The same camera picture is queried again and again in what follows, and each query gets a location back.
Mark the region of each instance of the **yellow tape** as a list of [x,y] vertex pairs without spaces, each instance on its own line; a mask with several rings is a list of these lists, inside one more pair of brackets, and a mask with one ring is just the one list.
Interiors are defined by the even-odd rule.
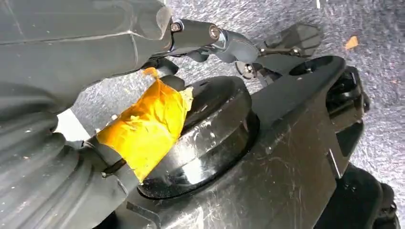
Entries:
[[116,150],[142,182],[176,143],[191,103],[192,88],[177,92],[157,79],[97,139]]

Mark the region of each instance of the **scratched black surface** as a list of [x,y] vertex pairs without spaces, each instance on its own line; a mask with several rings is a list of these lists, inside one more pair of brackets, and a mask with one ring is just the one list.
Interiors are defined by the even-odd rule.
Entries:
[[[405,225],[405,105],[404,105],[404,1],[403,0],[169,0],[175,18],[210,21],[258,41],[302,21],[319,25],[325,39],[316,56],[339,55],[357,67],[372,99],[365,116],[366,129],[352,162],[396,192],[401,225]],[[359,46],[346,51],[356,35]],[[191,83],[217,75],[236,75],[230,64],[210,58],[200,64],[175,59],[178,76]],[[135,102],[151,84],[138,74],[108,79],[85,90],[72,110],[91,134],[113,114]],[[250,92],[260,88],[246,81]]]

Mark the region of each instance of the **screw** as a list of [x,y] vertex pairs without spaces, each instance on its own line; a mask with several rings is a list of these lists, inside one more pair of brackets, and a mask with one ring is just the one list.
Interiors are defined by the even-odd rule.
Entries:
[[172,24],[170,25],[170,31],[172,31],[172,32],[179,32],[179,31],[181,31],[181,25],[180,25],[180,23],[178,23],[178,22],[172,23]]
[[218,39],[219,34],[220,34],[219,28],[216,25],[212,25],[210,27],[210,37],[213,39]]
[[245,73],[252,73],[253,67],[250,64],[245,65]]

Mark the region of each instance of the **round hole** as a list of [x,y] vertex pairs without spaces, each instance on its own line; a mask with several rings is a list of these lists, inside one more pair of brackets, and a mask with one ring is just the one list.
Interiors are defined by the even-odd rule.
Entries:
[[290,71],[290,75],[299,76],[317,71],[320,67],[330,64],[332,56],[322,56],[313,60],[305,61]]

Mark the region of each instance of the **small orange debris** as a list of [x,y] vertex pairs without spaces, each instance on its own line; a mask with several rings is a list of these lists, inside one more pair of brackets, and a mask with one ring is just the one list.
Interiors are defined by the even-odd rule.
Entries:
[[359,41],[357,40],[357,36],[352,36],[346,43],[346,50],[352,49],[359,45]]

